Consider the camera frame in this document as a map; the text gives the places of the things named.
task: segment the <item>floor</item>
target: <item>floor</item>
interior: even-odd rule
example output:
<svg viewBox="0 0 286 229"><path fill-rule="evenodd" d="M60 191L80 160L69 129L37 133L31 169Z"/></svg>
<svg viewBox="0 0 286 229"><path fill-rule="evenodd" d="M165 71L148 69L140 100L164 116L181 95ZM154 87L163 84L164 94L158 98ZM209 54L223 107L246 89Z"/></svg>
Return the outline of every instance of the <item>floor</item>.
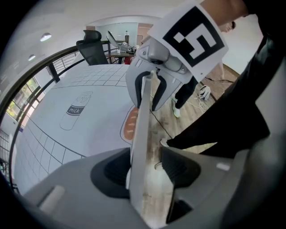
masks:
<svg viewBox="0 0 286 229"><path fill-rule="evenodd" d="M213 80L220 80L220 75L220 69L215 68L207 77ZM235 81L236 77L237 76L225 68L225 79ZM231 83L222 83L207 79L204 79L203 83L211 87L213 96L216 99L231 85ZM154 77L152 79L152 95L155 94L158 85L159 81ZM160 139L175 137L197 120L208 107L215 103L215 100L210 97L209 100L204 102L206 109L200 109L199 100L195 97L201 87L202 84L197 85L194 94L181 108L181 118L177 119L173 115L171 99L158 111L150 113L142 217L151 228L161 228L166 225L165 220L172 199L172 183L162 169L162 166L158 164L161 154ZM199 145L186 150L193 153L200 153L212 145L214 144Z"/></svg>

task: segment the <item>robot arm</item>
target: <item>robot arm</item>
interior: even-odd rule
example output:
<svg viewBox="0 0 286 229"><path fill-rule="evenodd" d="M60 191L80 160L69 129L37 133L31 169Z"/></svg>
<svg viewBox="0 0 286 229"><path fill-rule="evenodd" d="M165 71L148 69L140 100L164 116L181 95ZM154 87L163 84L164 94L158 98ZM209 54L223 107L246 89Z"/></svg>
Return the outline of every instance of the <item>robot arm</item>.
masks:
<svg viewBox="0 0 286 229"><path fill-rule="evenodd" d="M152 101L152 110L158 110L181 83L188 83L191 77L200 82L228 50L219 27L193 1L162 18L149 35L126 73L130 98L138 108L142 78L151 71L156 71L160 80Z"/></svg>

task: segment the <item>white tag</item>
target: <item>white tag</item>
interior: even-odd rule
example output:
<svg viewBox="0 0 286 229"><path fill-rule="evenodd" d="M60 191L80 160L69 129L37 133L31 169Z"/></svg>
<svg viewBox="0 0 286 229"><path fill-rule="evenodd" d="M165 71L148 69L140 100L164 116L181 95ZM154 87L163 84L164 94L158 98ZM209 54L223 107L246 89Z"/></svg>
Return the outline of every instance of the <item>white tag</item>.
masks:
<svg viewBox="0 0 286 229"><path fill-rule="evenodd" d="M159 20L148 34L165 45L200 82L228 51L219 27L194 0Z"/></svg>

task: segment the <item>office chair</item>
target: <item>office chair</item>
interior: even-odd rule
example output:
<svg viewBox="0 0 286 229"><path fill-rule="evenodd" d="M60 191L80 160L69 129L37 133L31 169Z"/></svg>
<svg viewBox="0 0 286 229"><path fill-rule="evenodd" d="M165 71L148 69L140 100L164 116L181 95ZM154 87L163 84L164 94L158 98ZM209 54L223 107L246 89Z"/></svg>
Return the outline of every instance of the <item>office chair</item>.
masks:
<svg viewBox="0 0 286 229"><path fill-rule="evenodd" d="M108 64L101 43L101 33L95 30L84 30L85 36L76 46L89 65Z"/></svg>

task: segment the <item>milk carton illustration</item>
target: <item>milk carton illustration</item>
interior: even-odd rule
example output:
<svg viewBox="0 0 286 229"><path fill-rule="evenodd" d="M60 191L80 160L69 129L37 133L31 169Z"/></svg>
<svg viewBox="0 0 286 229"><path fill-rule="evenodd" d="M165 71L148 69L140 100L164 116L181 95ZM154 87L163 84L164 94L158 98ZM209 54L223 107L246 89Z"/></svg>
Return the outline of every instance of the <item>milk carton illustration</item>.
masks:
<svg viewBox="0 0 286 229"><path fill-rule="evenodd" d="M60 127L62 129L69 131L73 128L81 112L84 110L85 106L89 102L92 93L92 91L85 91L78 98L76 98L76 100L68 108L67 112L62 118L62 121L60 122Z"/></svg>

